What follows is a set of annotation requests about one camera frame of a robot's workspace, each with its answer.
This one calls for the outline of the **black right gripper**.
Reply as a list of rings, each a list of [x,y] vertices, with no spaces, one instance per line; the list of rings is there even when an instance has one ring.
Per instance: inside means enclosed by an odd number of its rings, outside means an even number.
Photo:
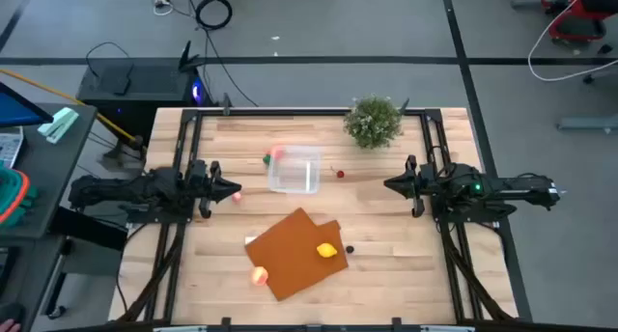
[[[418,218],[425,211],[424,201],[421,197],[435,194],[435,188],[432,187],[435,182],[435,165],[432,162],[418,164],[416,156],[411,154],[407,157],[407,171],[412,178],[412,216]],[[408,183],[408,173],[403,173],[383,182],[388,189],[408,198],[409,186],[406,183]]]

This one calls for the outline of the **black metal table frame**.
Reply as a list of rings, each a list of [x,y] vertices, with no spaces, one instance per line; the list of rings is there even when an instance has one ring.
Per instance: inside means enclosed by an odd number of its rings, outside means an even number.
[[[454,161],[480,162],[463,108],[442,108],[403,119],[402,134],[388,147],[363,151],[343,129],[340,109],[241,108],[229,116],[206,115],[182,124],[182,111],[156,114],[147,155],[151,167],[186,163],[191,153],[218,161],[226,179],[241,185],[241,200],[215,204],[209,219],[195,216],[184,231],[173,295],[161,291],[155,309],[175,323],[386,324],[452,323],[457,316],[440,234],[430,215],[415,218],[411,203],[386,188],[407,157],[419,162],[444,143]],[[316,194],[273,192],[265,153],[276,145],[315,146],[322,151]],[[330,170],[342,170],[338,179]],[[244,238],[260,235],[294,210],[316,224],[336,220],[348,267],[278,301],[251,282],[253,264]]]

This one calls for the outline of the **yellow pole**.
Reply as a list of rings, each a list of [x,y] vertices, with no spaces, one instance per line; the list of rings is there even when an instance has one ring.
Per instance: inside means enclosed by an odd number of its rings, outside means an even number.
[[[76,97],[38,83],[11,70],[0,69],[0,74],[9,76],[10,78],[16,79],[54,96],[69,100],[74,104],[86,106],[85,102],[78,100]],[[143,169],[146,162],[146,149],[143,146],[141,138],[139,136],[129,134],[126,130],[122,129],[110,119],[100,114],[100,112],[97,112],[97,119],[109,130],[120,136],[116,144],[108,144],[109,151],[100,157],[98,163],[100,163],[108,171],[121,169]]]

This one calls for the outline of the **black computer tower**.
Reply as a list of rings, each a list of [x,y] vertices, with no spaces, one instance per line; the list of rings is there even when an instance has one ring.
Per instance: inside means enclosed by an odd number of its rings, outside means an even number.
[[[188,42],[176,59],[124,58],[95,61],[84,73],[76,98],[134,136],[148,136],[159,108],[211,106],[211,96],[189,54]],[[133,65],[124,95],[115,95],[117,67]]]

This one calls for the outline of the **orange cloth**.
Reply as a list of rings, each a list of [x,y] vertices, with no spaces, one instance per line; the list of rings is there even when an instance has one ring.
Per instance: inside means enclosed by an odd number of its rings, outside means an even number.
[[[325,242],[337,248],[333,258],[318,254],[317,246]],[[267,285],[278,301],[348,267],[338,221],[317,225],[302,208],[246,244],[245,251],[254,266],[267,270]]]

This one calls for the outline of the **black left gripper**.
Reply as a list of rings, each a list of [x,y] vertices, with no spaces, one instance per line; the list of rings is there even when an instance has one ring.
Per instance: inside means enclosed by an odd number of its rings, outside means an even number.
[[[204,160],[198,159],[193,161],[189,167],[188,185],[189,191],[195,199],[199,200],[199,212],[205,219],[211,217],[211,203],[219,203],[226,199],[232,199],[232,196],[239,192],[238,190],[226,190],[221,193],[218,186],[219,178],[221,177],[221,169],[218,161],[211,163],[210,169],[207,170],[207,164]],[[220,179],[220,184],[226,188],[241,189],[241,185]]]

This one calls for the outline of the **computer monitor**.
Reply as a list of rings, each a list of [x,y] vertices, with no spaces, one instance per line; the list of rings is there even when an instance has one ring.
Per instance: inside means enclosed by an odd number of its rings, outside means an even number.
[[[0,82],[0,127],[43,125],[52,122],[51,115]]]

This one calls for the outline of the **red rolling stool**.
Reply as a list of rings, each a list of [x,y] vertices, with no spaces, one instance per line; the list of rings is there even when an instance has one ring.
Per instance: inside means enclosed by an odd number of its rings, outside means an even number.
[[[541,0],[541,4],[554,15],[548,32],[555,41],[598,41],[606,34],[604,21],[618,14],[618,0]]]

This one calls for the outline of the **teal and orange bin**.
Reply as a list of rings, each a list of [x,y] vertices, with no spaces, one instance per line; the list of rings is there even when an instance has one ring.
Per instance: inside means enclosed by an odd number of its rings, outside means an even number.
[[[17,225],[38,196],[37,187],[24,173],[0,167],[0,228]]]

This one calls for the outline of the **mint green stapler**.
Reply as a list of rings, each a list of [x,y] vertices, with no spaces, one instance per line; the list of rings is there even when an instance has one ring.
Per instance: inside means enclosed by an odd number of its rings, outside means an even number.
[[[38,133],[47,142],[55,145],[63,138],[78,118],[79,114],[75,110],[64,107],[53,115],[53,121],[50,124],[40,125]]]

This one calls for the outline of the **potted green plant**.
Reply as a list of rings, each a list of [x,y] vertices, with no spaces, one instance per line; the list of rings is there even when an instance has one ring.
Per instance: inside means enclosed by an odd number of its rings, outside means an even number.
[[[354,101],[343,129],[361,149],[386,148],[402,133],[402,117],[389,97],[370,95]]]

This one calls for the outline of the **small black device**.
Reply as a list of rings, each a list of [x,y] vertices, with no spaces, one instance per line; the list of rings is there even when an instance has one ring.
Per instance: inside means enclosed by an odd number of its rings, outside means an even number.
[[[130,84],[130,74],[133,70],[133,65],[117,67],[114,75],[116,76],[116,82],[113,88],[115,95],[124,95]]]

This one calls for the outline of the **clear plastic tupperware container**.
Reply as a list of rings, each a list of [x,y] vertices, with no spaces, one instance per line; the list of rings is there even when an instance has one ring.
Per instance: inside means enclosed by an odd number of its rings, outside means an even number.
[[[285,155],[267,170],[273,192],[316,194],[320,188],[322,151],[315,146],[282,145]]]

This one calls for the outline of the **dark grey desk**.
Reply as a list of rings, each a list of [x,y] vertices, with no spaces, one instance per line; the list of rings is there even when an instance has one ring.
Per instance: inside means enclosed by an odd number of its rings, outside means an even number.
[[[72,109],[78,118],[56,144],[47,142],[35,125],[24,128],[26,147],[20,150],[15,168],[30,179],[39,195],[22,221],[0,228],[0,239],[39,238],[48,232],[97,114],[93,106]]]

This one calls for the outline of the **white keyboard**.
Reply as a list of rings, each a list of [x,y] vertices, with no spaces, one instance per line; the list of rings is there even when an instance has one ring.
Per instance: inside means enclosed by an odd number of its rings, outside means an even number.
[[[24,141],[23,127],[0,127],[0,166],[13,168]]]

